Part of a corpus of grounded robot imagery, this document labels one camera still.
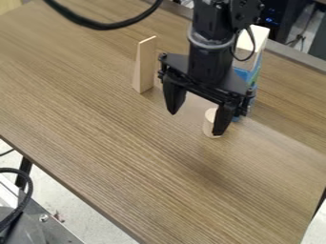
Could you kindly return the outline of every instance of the cable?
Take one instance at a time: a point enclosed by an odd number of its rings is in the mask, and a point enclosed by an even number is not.
[[[67,7],[59,4],[55,0],[44,0],[50,7],[52,7],[54,10],[56,10],[58,13],[60,13],[65,18],[71,20],[73,23],[87,27],[90,29],[98,30],[98,31],[108,31],[108,30],[116,30],[124,27],[128,27],[130,25],[133,25],[148,16],[150,16],[153,12],[157,10],[157,8],[161,5],[163,0],[155,0],[155,2],[152,4],[152,6],[145,10],[144,12],[140,13],[139,15],[135,16],[134,18],[130,18],[127,20],[123,20],[120,22],[115,23],[101,23],[97,22],[95,20],[91,20],[89,18],[86,18],[84,16],[81,16],[72,10],[68,9]]]
[[[316,14],[316,12],[317,12],[317,10],[318,10],[318,7],[317,7],[316,3],[314,3],[314,6],[313,6],[313,9],[312,9],[312,12],[310,13],[309,19],[307,20],[305,27],[303,28],[303,30],[301,31],[301,33],[299,33],[299,34],[295,37],[294,40],[287,42],[287,43],[285,44],[286,46],[292,44],[291,46],[294,47],[294,46],[295,46],[295,45],[296,45],[300,40],[303,40],[304,38],[306,38],[306,37],[303,36],[303,34],[307,31],[307,29],[308,29],[310,23],[312,22],[312,20],[313,20],[315,14]]]
[[[6,151],[6,152],[1,153],[0,156],[7,155],[8,153],[11,153],[11,152],[13,152],[13,151],[14,151],[14,149],[10,149],[10,150],[8,150],[8,151]]]
[[[14,220],[16,220],[17,217],[19,217],[19,215],[24,211],[24,209],[29,204],[31,200],[32,191],[33,191],[33,184],[30,176],[22,171],[11,169],[11,168],[0,168],[0,173],[16,173],[22,178],[24,178],[29,185],[29,189],[24,199],[21,201],[21,203],[17,206],[16,209],[14,209],[7,217],[5,217],[0,222],[0,233],[2,233]]]
[[[233,56],[237,61],[240,61],[240,62],[248,61],[248,60],[251,59],[251,58],[254,56],[254,54],[255,54],[255,37],[254,37],[253,31],[252,31],[252,28],[249,27],[249,28],[246,29],[246,31],[247,31],[247,33],[249,34],[249,37],[250,37],[250,39],[252,40],[252,43],[253,43],[253,46],[254,46],[254,47],[253,47],[253,50],[252,50],[252,52],[249,54],[249,56],[246,57],[246,58],[241,59],[241,58],[238,58],[238,57],[235,55],[235,53],[234,53],[234,50],[235,50],[235,48],[236,48],[237,39],[239,38],[240,32],[238,32],[238,33],[235,35],[234,46],[233,46],[232,48],[230,48],[230,52],[231,52],[232,56]]]
[[[306,36],[302,37],[301,39],[301,51],[303,51],[303,47],[304,47],[304,41],[306,40]]]

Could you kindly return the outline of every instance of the floor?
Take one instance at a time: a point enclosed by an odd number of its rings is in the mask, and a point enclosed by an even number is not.
[[[0,140],[0,153],[8,149],[10,147]],[[0,157],[0,168],[19,168],[21,158],[18,152]],[[13,175],[7,174],[6,177],[14,182]],[[59,212],[63,224],[86,244],[137,243],[37,167],[32,168],[31,178],[35,185],[34,200],[51,214]]]

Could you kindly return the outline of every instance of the wooden table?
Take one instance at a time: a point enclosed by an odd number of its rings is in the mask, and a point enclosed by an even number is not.
[[[70,0],[115,21],[147,4]],[[138,41],[188,50],[164,10],[133,27],[77,27],[42,2],[0,18],[0,134],[142,243],[298,243],[326,183],[325,75],[266,52],[253,118],[212,140],[211,104],[177,116],[131,86]]]

